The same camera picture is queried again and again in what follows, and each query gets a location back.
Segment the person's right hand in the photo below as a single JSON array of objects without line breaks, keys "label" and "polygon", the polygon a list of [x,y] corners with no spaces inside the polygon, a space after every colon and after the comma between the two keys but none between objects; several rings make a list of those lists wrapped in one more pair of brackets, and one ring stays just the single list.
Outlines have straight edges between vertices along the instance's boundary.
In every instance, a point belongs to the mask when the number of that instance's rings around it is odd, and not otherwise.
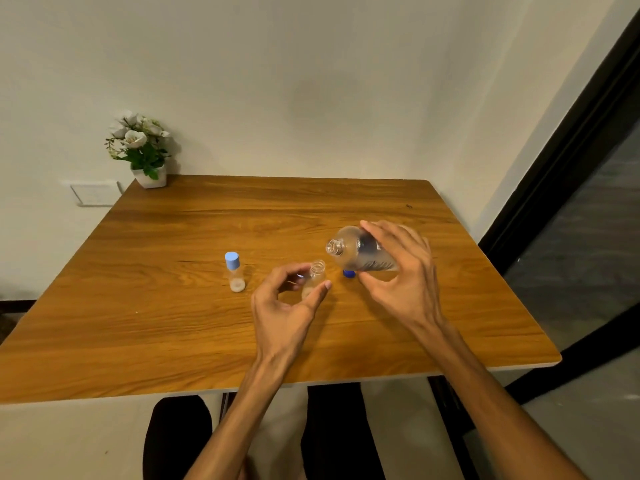
[{"label": "person's right hand", "polygon": [[361,227],[396,261],[398,284],[389,301],[375,301],[428,347],[442,337],[445,322],[435,263],[428,240],[416,230],[389,221],[362,220]]}]

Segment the person's left hand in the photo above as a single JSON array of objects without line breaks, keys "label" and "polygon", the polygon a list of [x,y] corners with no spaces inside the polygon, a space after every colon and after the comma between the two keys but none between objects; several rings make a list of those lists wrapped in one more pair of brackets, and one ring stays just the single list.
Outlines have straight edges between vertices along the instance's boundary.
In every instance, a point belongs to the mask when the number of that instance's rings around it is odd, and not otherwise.
[{"label": "person's left hand", "polygon": [[275,267],[252,294],[257,361],[284,375],[297,357],[313,321],[299,317],[299,303],[279,300],[288,290],[298,290],[312,263]]}]

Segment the small clear bottle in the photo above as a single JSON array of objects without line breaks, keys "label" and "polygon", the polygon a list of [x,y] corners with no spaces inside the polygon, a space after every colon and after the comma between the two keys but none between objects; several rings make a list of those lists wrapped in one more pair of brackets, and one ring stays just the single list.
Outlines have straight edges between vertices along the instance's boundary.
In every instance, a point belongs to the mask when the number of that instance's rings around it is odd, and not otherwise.
[{"label": "small clear bottle", "polygon": [[326,263],[320,259],[314,261],[307,274],[304,275],[304,283],[301,290],[301,299],[304,300],[308,295],[318,286],[326,280]]}]

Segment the large clear plastic bottle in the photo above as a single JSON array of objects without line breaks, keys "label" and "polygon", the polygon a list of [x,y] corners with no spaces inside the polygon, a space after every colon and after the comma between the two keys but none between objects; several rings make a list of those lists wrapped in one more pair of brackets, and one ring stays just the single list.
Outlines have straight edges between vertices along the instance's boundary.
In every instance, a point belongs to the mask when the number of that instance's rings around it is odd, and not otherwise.
[{"label": "large clear plastic bottle", "polygon": [[327,243],[325,250],[344,271],[396,271],[394,258],[361,227],[345,226]]}]

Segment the person's left forearm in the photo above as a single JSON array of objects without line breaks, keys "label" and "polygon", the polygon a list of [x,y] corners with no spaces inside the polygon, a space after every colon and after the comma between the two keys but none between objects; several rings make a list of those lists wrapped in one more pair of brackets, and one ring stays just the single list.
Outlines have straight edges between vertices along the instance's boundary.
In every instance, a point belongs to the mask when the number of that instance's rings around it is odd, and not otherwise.
[{"label": "person's left forearm", "polygon": [[258,358],[184,480],[248,480],[246,455],[290,361]]}]

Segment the person's right forearm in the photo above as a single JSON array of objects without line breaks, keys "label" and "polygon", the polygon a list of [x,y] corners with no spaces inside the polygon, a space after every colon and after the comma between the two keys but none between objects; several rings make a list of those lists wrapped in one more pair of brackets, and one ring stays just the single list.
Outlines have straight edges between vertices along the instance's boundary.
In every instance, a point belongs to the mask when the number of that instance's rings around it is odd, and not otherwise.
[{"label": "person's right forearm", "polygon": [[413,332],[459,396],[502,480],[588,480],[443,319]]}]

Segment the small bottle with blue cap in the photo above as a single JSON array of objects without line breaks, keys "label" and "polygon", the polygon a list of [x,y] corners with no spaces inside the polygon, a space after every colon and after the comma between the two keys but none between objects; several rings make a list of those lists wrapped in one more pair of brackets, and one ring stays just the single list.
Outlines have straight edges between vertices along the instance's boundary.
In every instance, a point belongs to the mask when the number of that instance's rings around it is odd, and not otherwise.
[{"label": "small bottle with blue cap", "polygon": [[244,270],[241,266],[239,254],[235,251],[226,252],[225,265],[231,291],[244,291],[246,288],[246,282],[244,279]]}]

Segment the person's right leg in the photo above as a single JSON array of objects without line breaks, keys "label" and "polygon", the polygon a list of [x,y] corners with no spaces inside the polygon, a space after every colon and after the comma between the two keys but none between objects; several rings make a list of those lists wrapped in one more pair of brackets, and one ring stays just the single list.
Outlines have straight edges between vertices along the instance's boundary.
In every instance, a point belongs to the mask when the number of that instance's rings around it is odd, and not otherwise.
[{"label": "person's right leg", "polygon": [[359,382],[309,386],[301,439],[307,480],[386,480]]}]

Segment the person's leg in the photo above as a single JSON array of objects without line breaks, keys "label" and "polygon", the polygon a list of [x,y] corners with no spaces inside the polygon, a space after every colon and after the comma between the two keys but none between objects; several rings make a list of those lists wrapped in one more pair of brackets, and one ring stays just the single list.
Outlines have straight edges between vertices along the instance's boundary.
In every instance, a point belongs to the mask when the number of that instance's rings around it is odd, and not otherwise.
[{"label": "person's leg", "polygon": [[212,431],[212,417],[201,396],[161,399],[145,437],[143,480],[184,480]]},{"label": "person's leg", "polygon": [[301,439],[307,480],[386,480],[359,382],[309,386]]}]

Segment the black table leg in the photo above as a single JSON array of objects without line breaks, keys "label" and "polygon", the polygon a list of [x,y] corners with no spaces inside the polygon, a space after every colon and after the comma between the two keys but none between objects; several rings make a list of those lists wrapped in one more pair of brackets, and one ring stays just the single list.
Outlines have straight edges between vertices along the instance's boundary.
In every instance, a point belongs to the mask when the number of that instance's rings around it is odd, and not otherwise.
[{"label": "black table leg", "polygon": [[464,479],[479,480],[464,439],[476,428],[473,421],[444,376],[430,376],[428,382]]}]

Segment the person's left leg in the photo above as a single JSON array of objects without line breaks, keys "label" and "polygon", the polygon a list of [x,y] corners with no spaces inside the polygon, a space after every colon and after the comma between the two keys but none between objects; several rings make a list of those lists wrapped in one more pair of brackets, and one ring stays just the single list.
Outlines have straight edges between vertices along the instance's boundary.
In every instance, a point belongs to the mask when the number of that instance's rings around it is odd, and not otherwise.
[{"label": "person's left leg", "polygon": [[212,431],[212,417],[201,396],[161,399],[145,437],[143,480],[184,480]]}]

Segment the white flowers in white pot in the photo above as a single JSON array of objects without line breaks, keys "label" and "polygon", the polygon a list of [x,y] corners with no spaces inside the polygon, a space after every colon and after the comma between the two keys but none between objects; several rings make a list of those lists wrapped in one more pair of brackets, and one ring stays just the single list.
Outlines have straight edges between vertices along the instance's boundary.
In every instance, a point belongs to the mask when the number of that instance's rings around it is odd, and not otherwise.
[{"label": "white flowers in white pot", "polygon": [[128,163],[144,189],[167,185],[166,161],[173,156],[173,136],[162,124],[138,112],[125,111],[104,142],[110,158]]}]

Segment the black door frame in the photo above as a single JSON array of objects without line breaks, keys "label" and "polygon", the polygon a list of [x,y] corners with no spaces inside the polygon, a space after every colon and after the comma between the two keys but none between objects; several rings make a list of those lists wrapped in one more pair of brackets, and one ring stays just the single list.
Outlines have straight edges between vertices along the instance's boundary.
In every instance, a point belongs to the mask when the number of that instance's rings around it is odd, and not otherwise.
[{"label": "black door frame", "polygon": [[480,241],[561,361],[506,387],[519,404],[640,347],[640,8]]}]

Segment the white wall socket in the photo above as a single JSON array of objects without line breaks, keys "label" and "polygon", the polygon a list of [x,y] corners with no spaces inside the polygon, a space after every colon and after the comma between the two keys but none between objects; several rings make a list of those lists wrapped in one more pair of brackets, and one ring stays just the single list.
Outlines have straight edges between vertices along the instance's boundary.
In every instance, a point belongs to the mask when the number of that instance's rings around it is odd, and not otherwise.
[{"label": "white wall socket", "polygon": [[103,181],[68,181],[69,188],[78,207],[112,207],[121,197],[123,191],[115,180]]}]

